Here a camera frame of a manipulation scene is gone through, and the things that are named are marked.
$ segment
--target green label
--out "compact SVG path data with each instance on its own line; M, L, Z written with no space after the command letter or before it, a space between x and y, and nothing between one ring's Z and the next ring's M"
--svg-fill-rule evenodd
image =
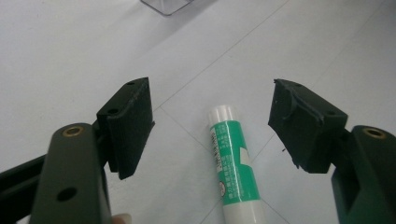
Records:
M210 133L223 204L259 200L241 124L223 121L215 124Z

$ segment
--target screw hole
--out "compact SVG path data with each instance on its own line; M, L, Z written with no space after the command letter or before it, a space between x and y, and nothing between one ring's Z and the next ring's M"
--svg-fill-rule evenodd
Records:
M109 113L109 114L117 114L118 112L119 112L118 109L109 109L109 110L107 111L107 113Z
M72 199L77 194L77 189L75 188L67 188L58 193L58 197L56 198L58 202L66 202Z
M386 134L384 134L383 132L379 131L378 129L373 129L373 128L365 128L363 129L363 131L373 137L373 138L378 138L378 139L384 139L387 137Z
M64 130L63 135L65 137L73 137L73 136L77 136L77 135L81 134L82 131L84 131L83 127L74 126L74 127L71 127L71 128L68 128L68 129Z

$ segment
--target glue stick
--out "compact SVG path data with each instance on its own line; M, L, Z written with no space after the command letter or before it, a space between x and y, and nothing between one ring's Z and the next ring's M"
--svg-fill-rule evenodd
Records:
M209 127L227 224L264 224L264 211L234 107L209 112Z

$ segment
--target white table surface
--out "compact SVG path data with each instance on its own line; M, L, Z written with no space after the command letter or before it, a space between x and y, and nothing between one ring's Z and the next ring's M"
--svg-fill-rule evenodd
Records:
M269 224L337 223L331 176L296 169L267 125L274 78L396 134L393 0L195 0L162 17L137 0L0 1L0 172L92 123L122 84L149 77L156 125L134 176L107 172L134 224L222 224L207 111L232 104Z

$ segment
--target glue stick cap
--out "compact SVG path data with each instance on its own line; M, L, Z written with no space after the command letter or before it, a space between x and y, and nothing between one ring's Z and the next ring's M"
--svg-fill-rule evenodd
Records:
M236 120L239 121L238 113L232 105L218 105L209 111L209 127L226 121Z

